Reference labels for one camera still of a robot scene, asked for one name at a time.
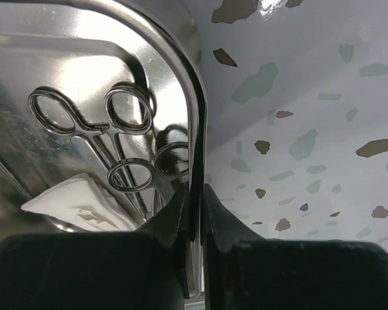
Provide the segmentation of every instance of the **folded white cloth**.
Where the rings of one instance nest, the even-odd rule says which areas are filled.
[[[63,181],[21,209],[45,214],[86,231],[133,231],[135,222],[122,210],[107,190],[86,173]]]

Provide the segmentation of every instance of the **surgical scissors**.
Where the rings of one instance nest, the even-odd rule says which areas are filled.
[[[162,202],[165,204],[169,203],[171,197],[173,196],[173,186],[171,182],[188,174],[188,168],[176,173],[168,173],[161,168],[161,162],[164,156],[175,149],[188,150],[188,143],[178,141],[164,145],[156,153],[153,164],[142,158],[126,158],[120,160],[115,163],[108,172],[109,184],[116,190],[122,192],[140,192],[144,189],[156,189],[162,199]],[[145,167],[150,173],[148,179],[143,182],[143,184],[132,187],[119,184],[115,178],[116,173],[120,171],[120,169],[132,165]]]
[[[113,109],[113,96],[119,93],[124,93],[136,97],[140,104],[144,107],[143,121],[141,125],[132,125],[124,121],[117,120],[117,115]],[[39,97],[49,98],[56,102],[68,114],[69,118],[73,122],[73,127],[65,128],[52,123],[45,115],[43,115],[38,103]],[[125,154],[122,150],[122,146],[120,145],[119,134],[146,134],[153,126],[154,116],[148,100],[137,88],[132,87],[131,85],[116,85],[110,89],[110,91],[105,96],[104,104],[105,111],[109,119],[108,126],[90,126],[85,124],[81,120],[80,113],[76,110],[76,107],[72,101],[64,94],[51,87],[39,87],[35,89],[28,97],[28,104],[33,116],[47,131],[60,136],[68,136],[70,138],[79,136],[87,140],[93,149],[97,150],[99,157],[105,161],[105,164],[108,167],[112,167],[116,160],[113,158],[112,154],[108,151],[107,147],[102,143],[102,141],[98,139],[99,136],[107,134],[112,141],[118,160],[124,160]],[[115,176],[115,183],[120,183],[125,186],[136,186],[135,179],[133,178],[130,169],[125,168],[125,171],[129,181],[121,171],[119,173],[119,180],[117,180],[118,176]],[[134,207],[136,207],[135,202],[137,201],[139,204],[138,212],[140,212],[146,219],[147,208],[140,194],[136,192],[134,196],[133,193],[128,192],[127,195],[128,198],[132,201]]]

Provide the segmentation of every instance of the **forceps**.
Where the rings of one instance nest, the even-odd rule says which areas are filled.
[[[129,94],[136,97],[140,104],[142,104],[142,106],[145,108],[142,125],[131,125],[124,121],[121,122],[117,120],[117,115],[113,109],[113,96],[119,93]],[[71,121],[73,122],[73,127],[64,128],[49,121],[49,119],[41,112],[38,104],[38,97],[45,97],[55,101],[69,115]],[[112,167],[116,160],[112,157],[112,154],[107,150],[102,141],[97,139],[98,136],[107,134],[112,141],[116,155],[118,156],[119,160],[122,160],[125,159],[125,155],[120,145],[119,134],[146,134],[153,126],[153,111],[151,110],[148,100],[146,100],[145,96],[139,90],[132,87],[131,85],[117,85],[113,87],[105,96],[105,111],[108,115],[110,123],[108,126],[89,126],[85,124],[80,119],[80,113],[76,110],[70,99],[50,87],[39,87],[35,89],[28,97],[28,104],[33,116],[46,130],[60,136],[68,136],[71,139],[73,137],[81,137],[82,139],[86,140],[87,143],[92,147],[92,150],[98,153],[98,157],[102,159],[106,167]],[[118,176],[115,176],[116,184],[121,183],[125,186],[135,186],[135,179],[133,178],[130,169],[125,169],[125,171],[128,173],[127,176],[131,185],[129,185],[123,174],[119,174],[119,180],[117,180]],[[146,219],[147,208],[145,203],[139,193],[135,193],[135,196],[136,197],[134,197],[132,193],[128,192],[128,197],[132,201],[134,207],[136,200],[140,207],[139,212],[141,212],[143,217]]]
[[[178,141],[178,142],[172,142],[167,145],[164,145],[155,154],[153,163],[150,163],[149,161],[144,160],[142,158],[126,158],[126,159],[120,160],[119,162],[115,163],[109,170],[109,173],[108,173],[109,184],[112,187],[114,187],[116,190],[122,191],[122,192],[140,192],[140,191],[143,191],[144,189],[156,189],[162,199],[162,202],[164,204],[169,203],[174,192],[171,182],[175,179],[179,179],[188,174],[188,168],[176,173],[167,173],[161,168],[161,161],[163,160],[164,156],[175,149],[188,150],[188,143],[183,141]],[[115,178],[115,174],[118,171],[120,171],[120,169],[129,167],[132,165],[139,165],[139,166],[145,167],[150,173],[150,176],[148,177],[148,179],[145,182],[143,182],[143,184],[132,186],[132,187],[123,186],[119,184]]]

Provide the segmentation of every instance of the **speckled surface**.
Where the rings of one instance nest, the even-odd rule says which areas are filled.
[[[388,1],[184,2],[223,204],[266,238],[388,251]]]

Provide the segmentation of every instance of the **scissor handle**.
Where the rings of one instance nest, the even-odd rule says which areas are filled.
[[[116,94],[127,94],[138,99],[139,103],[144,107],[144,117],[141,125],[133,125],[124,120],[118,121],[118,116],[113,107],[113,97]],[[124,134],[130,134],[133,136],[146,134],[152,129],[154,123],[153,110],[151,109],[149,100],[135,86],[114,86],[110,91],[108,91],[104,101],[106,114],[115,129],[122,131]]]
[[[52,124],[42,113],[39,103],[38,97],[49,98],[52,101],[56,102],[70,117],[73,122],[72,128],[60,127],[55,124]],[[87,131],[95,131],[95,129],[87,128],[80,119],[75,115],[75,111],[73,108],[73,103],[70,101],[68,97],[66,97],[61,92],[50,88],[50,87],[39,87],[35,89],[27,99],[30,111],[36,120],[42,125],[47,131],[58,134],[60,136],[72,136],[78,132],[78,130],[82,130],[84,132]]]
[[[135,186],[125,186],[122,184],[119,184],[115,178],[115,174],[122,168],[128,167],[128,166],[143,166],[149,171],[149,178],[143,182],[143,184],[135,185]],[[108,182],[109,184],[116,189],[117,191],[121,192],[140,192],[144,189],[147,189],[153,182],[154,179],[157,179],[158,176],[156,175],[155,168],[152,166],[152,164],[144,160],[142,158],[126,158],[124,160],[117,161],[108,172]]]
[[[188,168],[175,174],[169,174],[163,169],[161,169],[161,161],[164,158],[164,156],[175,149],[184,149],[188,151],[188,143],[183,141],[168,143],[167,145],[164,145],[158,150],[154,159],[155,170],[157,172],[161,172],[161,176],[166,176],[168,179],[177,179],[188,174]]]

